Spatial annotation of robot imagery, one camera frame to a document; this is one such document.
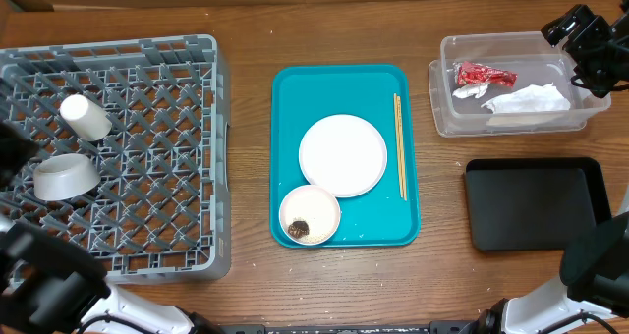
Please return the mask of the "grey ceramic bowl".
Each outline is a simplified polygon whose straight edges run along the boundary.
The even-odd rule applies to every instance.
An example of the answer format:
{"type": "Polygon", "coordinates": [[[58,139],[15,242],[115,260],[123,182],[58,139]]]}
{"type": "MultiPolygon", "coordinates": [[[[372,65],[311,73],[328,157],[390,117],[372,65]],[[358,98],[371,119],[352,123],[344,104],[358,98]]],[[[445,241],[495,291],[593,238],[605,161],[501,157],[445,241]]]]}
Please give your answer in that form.
{"type": "Polygon", "coordinates": [[[100,175],[83,154],[50,157],[33,172],[34,195],[44,201],[58,201],[85,194],[100,183],[100,175]]]}

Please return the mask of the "large white plate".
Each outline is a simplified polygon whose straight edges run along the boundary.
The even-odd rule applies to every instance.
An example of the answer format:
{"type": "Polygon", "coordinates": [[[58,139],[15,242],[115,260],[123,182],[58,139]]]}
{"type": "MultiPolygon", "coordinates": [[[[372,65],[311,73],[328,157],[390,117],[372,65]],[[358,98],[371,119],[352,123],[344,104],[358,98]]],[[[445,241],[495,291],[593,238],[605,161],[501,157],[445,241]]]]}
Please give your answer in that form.
{"type": "Polygon", "coordinates": [[[327,116],[311,125],[299,146],[306,180],[336,197],[363,195],[380,181],[387,166],[381,133],[354,115],[327,116]]]}

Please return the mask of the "white paper cup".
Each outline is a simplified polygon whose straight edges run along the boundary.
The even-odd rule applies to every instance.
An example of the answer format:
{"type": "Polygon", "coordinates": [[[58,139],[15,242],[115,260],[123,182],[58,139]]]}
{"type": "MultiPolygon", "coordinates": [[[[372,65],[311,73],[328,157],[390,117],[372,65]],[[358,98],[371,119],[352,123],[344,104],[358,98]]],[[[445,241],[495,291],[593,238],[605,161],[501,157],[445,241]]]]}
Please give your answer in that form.
{"type": "Polygon", "coordinates": [[[62,101],[60,115],[81,139],[87,141],[105,138],[112,128],[106,112],[80,94],[70,95],[62,101]]]}

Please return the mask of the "red snack wrapper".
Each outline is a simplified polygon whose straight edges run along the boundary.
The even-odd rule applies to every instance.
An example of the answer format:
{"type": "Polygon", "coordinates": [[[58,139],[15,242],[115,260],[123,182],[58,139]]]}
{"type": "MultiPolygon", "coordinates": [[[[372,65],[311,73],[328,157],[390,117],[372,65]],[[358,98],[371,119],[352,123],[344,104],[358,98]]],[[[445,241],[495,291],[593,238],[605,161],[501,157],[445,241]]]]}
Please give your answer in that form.
{"type": "Polygon", "coordinates": [[[456,82],[459,85],[498,84],[513,87],[517,81],[517,74],[514,72],[468,61],[457,63],[455,71],[456,82]]]}

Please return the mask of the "large white tissue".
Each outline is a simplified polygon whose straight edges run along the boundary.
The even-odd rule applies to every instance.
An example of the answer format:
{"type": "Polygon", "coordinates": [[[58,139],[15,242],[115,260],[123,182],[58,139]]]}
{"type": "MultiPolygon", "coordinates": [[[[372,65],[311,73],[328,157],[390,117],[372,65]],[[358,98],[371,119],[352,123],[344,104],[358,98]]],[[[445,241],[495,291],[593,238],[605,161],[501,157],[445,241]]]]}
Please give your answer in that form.
{"type": "Polygon", "coordinates": [[[512,93],[502,94],[483,104],[494,114],[567,111],[571,103],[553,83],[530,84],[512,93]]]}

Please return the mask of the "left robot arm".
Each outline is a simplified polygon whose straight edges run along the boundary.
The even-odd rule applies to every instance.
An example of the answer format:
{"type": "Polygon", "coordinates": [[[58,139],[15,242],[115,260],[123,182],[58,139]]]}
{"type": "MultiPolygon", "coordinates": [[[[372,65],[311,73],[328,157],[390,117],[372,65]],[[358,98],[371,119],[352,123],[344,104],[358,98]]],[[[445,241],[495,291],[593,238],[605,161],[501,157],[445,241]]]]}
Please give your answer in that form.
{"type": "Polygon", "coordinates": [[[195,312],[106,281],[84,249],[7,215],[1,202],[1,324],[22,333],[222,334],[195,312]]]}

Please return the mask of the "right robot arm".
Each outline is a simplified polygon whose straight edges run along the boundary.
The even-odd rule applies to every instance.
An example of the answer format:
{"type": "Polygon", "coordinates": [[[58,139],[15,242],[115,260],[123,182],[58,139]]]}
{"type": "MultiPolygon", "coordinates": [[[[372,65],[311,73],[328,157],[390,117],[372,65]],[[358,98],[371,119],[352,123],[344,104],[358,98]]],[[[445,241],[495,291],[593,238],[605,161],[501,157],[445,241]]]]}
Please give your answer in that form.
{"type": "MultiPolygon", "coordinates": [[[[571,83],[603,98],[628,88],[628,0],[609,24],[578,4],[541,29],[552,46],[576,62],[571,83]]],[[[564,251],[559,275],[533,292],[502,299],[462,333],[565,333],[595,322],[609,333],[610,318],[628,316],[628,214],[600,224],[564,251]]]]}

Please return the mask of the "small torn white tissue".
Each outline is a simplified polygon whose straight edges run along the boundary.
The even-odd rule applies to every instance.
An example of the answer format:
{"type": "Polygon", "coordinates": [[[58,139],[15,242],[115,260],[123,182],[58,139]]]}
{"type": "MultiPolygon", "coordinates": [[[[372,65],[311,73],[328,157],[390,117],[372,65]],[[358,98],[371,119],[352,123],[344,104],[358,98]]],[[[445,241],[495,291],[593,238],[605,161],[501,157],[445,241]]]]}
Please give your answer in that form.
{"type": "Polygon", "coordinates": [[[466,84],[452,92],[452,95],[459,99],[474,97],[481,98],[488,90],[488,83],[466,84]]]}

